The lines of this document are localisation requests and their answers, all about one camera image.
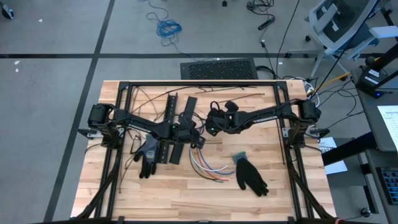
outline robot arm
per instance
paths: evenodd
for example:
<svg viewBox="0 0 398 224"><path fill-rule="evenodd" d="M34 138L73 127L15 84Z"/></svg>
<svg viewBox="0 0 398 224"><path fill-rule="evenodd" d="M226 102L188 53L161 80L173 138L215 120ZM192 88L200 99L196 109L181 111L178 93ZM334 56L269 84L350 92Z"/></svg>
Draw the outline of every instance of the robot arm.
<svg viewBox="0 0 398 224"><path fill-rule="evenodd" d="M292 112L291 105L298 105L299 116ZM288 119L303 126L315 124L321 111L309 100L292 100L282 103L279 106L272 106L253 112L238 111L238 106L228 101L225 104L227 112L211 107L206 120L206 130L216 136L220 131L228 134L239 134L241 131L250 128L252 125L271 121L274 119Z"/></svg>
<svg viewBox="0 0 398 224"><path fill-rule="evenodd" d="M110 120L109 114L112 111L114 111L114 119ZM116 148L122 144L119 139L119 131L116 129L117 125L128 126L149 133L156 140L170 144L189 143L192 147L201 149L205 143L205 138L200 137L199 131L195 129L196 123L193 121L182 124L170 124L168 120L155 123L133 115L126 110L116 109L111 104L98 103L93 105L88 118L88 126L102 133L103 146Z"/></svg>

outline table leg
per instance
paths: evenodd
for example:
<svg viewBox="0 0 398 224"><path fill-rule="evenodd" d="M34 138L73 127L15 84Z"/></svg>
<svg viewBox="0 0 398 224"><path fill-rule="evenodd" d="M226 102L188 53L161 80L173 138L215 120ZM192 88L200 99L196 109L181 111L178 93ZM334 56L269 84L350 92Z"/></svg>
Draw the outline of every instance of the table leg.
<svg viewBox="0 0 398 224"><path fill-rule="evenodd" d="M322 154L325 166L343 160L347 157L364 152L367 149L377 148L372 132L364 134L350 142Z"/></svg>

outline gray glove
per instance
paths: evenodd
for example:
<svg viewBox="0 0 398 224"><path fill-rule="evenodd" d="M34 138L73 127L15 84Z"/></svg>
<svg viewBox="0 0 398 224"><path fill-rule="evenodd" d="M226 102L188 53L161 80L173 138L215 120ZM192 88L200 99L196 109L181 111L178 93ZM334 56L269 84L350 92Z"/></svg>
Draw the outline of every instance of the gray glove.
<svg viewBox="0 0 398 224"><path fill-rule="evenodd" d="M156 171L156 157L159 141L154 139L150 134L146 136L147 140L138 149L137 154L134 156L134 161L138 162L139 158L142 158L142 167L139 178L148 178L151 174L155 174Z"/></svg>

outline butcher block tabletop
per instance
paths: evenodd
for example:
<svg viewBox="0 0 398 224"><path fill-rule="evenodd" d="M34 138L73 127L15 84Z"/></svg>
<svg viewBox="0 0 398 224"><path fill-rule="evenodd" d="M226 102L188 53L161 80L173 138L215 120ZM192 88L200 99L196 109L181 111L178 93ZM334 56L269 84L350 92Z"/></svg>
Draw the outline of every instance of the butcher block tabletop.
<svg viewBox="0 0 398 224"><path fill-rule="evenodd" d="M301 80L287 80L286 82L290 99L306 98ZM99 103L115 104L118 86L119 81L105 81L99 96ZM167 95L158 97L150 103L144 103L149 98L155 98L166 91L177 88L181 88L181 86L140 86L133 91L131 100L134 103L131 103L130 111L135 110L134 114L136 115L150 120L157 119L156 122L161 122L164 118L162 112L165 110ZM226 101L235 98L238 99L233 101L239 106L239 110L243 111L255 111L275 106L275 96L271 86L192 87L170 93L170 95L176 94L178 94L176 114L184 111L188 97L193 96L197 98L195 112L202 118L206 118L212 101L219 102L223 110L226 110L224 108ZM121 105L124 105L123 101L125 100L126 96L123 96ZM194 117L193 120L197 122L198 126L201 125L199 119ZM286 221L287 217L295 217L289 175L281 153L277 121L255 124L242 131L241 134L220 132L215 137L210 136L206 131L203 134L206 143L201 151L207 163L214 169L228 165L223 172L231 172L235 168L231 156L245 151L248 161L257 168L268 184L269 194L266 197L258 197L249 187L246 190L241 190L235 173L222 176L213 174L228 180L224 182L215 182L200 177L192 168L188 145L184 146L179 165L157 164L155 175L151 175L148 179L140 179L141 160L139 162L132 161L130 150L133 144L132 139L135 138L133 145L133 151L135 151L140 144L135 136L140 135L142 137L141 144L143 144L146 134L133 130L130 133L132 137L126 135L124 141L123 161L121 174L118 175L113 220L117 220L118 216L124 216L125 220L142 221ZM318 147L315 139L308 138L305 141L308 146ZM90 140L88 147L99 143L101 143L100 138ZM308 147L303 148L301 152L308 188L325 210L330 215L336 216L320 152ZM291 153L294 160L294 150L291 150ZM106 148L101 146L93 146L87 150L71 217L82 212L99 189L105 154ZM114 161L115 156L116 151L113 152L111 161ZM194 151L194 157L198 158L196 151ZM302 215L306 217L303 195L300 188L298 186L297 188ZM101 216L105 216L106 213L109 189L104 196Z"/></svg>

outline concrete floor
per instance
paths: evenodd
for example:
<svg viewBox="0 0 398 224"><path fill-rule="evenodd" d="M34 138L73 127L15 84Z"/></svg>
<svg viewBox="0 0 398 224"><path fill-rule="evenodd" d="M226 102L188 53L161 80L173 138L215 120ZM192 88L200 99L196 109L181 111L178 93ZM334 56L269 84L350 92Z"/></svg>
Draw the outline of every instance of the concrete floor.
<svg viewBox="0 0 398 224"><path fill-rule="evenodd" d="M3 55L0 59L0 102L3 105L0 111L3 126L0 130L2 223L43 221L72 123L80 121L79 127L86 127L88 113L92 104L98 101L103 80L178 80L180 63L192 61L189 58L169 58L169 54L178 52L172 46L162 47L155 33L155 22L145 19L153 9L146 2L129 0L115 1L100 47L101 53L138 55L136 58L99 59L92 82L86 79L92 61L82 58L86 57L83 55L51 59L4 58L8 57L6 54L93 54L109 1L10 1L9 6L15 11L16 18L9 21L0 17L0 55ZM182 25L178 43L182 52L264 53L257 42L261 35L257 26L264 22L264 17L249 12L245 8L245 0L229 1L228 7L221 7L221 0L151 2L167 8L170 19ZM314 5L315 1L300 2L281 52L316 47L312 42L303 41L309 29L303 18ZM269 9L277 18L263 37L270 53L278 52L294 7L295 4L289 0L278 0ZM398 24L395 12L391 17ZM378 14L368 21L368 25L386 26L386 22ZM395 39L383 39L377 47L366 52L384 53L395 43ZM145 59L145 54L166 55ZM269 66L266 58L254 60L256 65ZM282 62L279 65L282 77L307 77L314 63L313 58L280 58L279 61ZM271 62L275 67L276 59L272 58ZM363 60L355 63L342 60L342 63L346 68L354 68ZM317 76L324 77L331 66L330 62L323 62ZM342 73L341 69L335 68L329 78ZM259 77L268 79L269 74L259 72ZM81 98L85 82L89 87L86 101ZM79 101L85 103L81 120L80 116L75 117ZM333 96L321 107L323 116L318 122L319 127L326 127L343 118L352 106L351 98ZM360 105L355 111L361 111ZM350 138L368 131L369 126L362 114L333 126L330 136ZM54 220L70 216L86 145L87 140L77 135ZM367 206L361 191L353 188L331 191L339 217L355 217L361 208ZM386 222L382 213L357 220Z"/></svg>

